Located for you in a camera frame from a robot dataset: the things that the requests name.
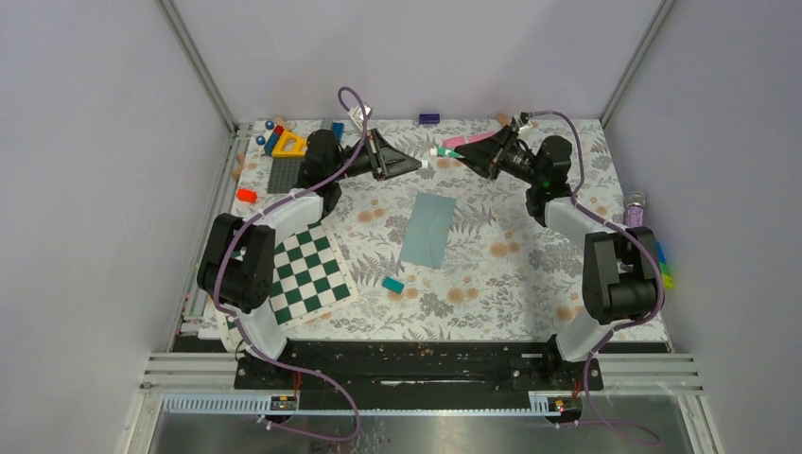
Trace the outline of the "green white glue stick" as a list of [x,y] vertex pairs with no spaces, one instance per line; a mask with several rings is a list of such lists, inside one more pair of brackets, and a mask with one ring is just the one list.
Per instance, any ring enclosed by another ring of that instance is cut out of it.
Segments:
[[461,159],[462,156],[451,148],[435,148],[431,154],[437,157]]

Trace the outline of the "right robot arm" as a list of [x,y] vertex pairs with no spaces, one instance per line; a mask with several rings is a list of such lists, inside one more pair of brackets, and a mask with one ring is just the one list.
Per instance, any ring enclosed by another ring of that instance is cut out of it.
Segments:
[[528,183],[526,208],[541,226],[582,249],[584,307],[552,336],[537,363],[548,385],[564,390],[612,335],[651,320],[665,301],[654,233],[604,220],[578,202],[567,178],[573,146],[551,135],[532,151],[510,126],[455,148],[460,162],[481,177],[506,172]]

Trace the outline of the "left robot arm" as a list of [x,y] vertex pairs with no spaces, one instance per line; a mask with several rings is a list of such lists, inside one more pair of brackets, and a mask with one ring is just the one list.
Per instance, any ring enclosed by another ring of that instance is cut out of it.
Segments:
[[335,133],[319,129],[308,136],[297,182],[281,200],[250,218],[223,213],[214,219],[196,282],[233,319],[246,351],[260,359],[256,373],[267,386],[285,387],[294,367],[282,356],[288,339],[271,306],[278,297],[279,246],[334,211],[341,180],[369,173],[385,181],[422,165],[375,130],[344,148]]

